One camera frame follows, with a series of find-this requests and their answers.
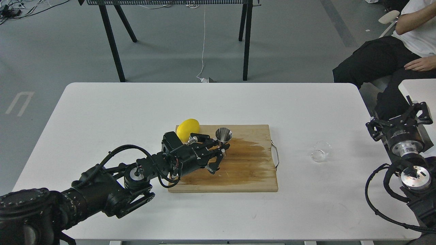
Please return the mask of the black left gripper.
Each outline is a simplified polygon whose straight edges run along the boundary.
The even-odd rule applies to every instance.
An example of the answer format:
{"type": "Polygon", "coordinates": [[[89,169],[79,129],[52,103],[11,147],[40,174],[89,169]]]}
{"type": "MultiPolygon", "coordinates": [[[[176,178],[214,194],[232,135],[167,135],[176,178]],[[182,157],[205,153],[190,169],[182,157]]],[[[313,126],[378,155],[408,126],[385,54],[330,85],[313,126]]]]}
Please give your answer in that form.
{"type": "Polygon", "coordinates": [[[162,138],[161,171],[165,176],[187,174],[206,168],[211,174],[219,170],[230,144],[221,145],[207,134],[191,133],[187,144],[182,143],[176,132],[167,132],[162,138]]]}

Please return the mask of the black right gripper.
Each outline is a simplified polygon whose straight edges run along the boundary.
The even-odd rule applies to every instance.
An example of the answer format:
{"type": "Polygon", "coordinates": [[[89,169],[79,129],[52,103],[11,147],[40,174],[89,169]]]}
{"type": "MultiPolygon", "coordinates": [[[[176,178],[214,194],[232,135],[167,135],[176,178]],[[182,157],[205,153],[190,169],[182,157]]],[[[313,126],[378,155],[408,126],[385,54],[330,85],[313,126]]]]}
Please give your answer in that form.
{"type": "Polygon", "coordinates": [[[426,102],[413,101],[406,96],[409,107],[405,119],[399,117],[389,121],[371,117],[366,128],[374,141],[379,141],[385,135],[389,150],[396,156],[403,157],[409,153],[420,153],[424,149],[424,141],[418,130],[419,125],[431,125],[433,119],[426,102]]]}

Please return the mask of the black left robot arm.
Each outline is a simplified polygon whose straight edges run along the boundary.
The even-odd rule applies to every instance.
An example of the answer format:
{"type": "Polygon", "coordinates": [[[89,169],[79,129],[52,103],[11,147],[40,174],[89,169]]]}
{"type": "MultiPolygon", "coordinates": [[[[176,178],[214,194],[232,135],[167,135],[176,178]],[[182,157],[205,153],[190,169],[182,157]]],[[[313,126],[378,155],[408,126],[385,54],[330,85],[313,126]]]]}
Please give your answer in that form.
{"type": "Polygon", "coordinates": [[[191,133],[183,143],[171,131],[163,136],[160,152],[119,146],[65,191],[33,188],[5,194],[1,196],[1,244],[59,245],[65,241],[74,245],[75,239],[64,230],[99,212],[122,218],[135,211],[155,197],[152,179],[172,188],[198,169],[214,174],[231,138],[231,131],[219,128],[214,138],[191,133]]]}

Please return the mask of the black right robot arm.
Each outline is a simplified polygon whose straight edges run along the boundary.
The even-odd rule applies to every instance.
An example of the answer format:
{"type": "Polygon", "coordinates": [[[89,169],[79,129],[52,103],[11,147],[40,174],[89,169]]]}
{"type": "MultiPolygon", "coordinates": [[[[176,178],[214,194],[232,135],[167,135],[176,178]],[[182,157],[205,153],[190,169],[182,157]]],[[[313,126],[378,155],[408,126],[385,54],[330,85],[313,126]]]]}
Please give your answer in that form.
{"type": "Polygon", "coordinates": [[[374,141],[386,140],[388,149],[398,157],[391,164],[384,163],[375,169],[366,181],[364,195],[367,204],[388,222],[425,234],[435,234],[435,157],[423,157],[425,142],[419,131],[420,125],[433,123],[426,102],[411,101],[409,108],[400,116],[389,120],[373,117],[366,123],[374,141]],[[394,199],[406,203],[416,216],[419,226],[396,221],[381,213],[369,199],[369,185],[373,177],[385,169],[385,191],[394,199]]]}

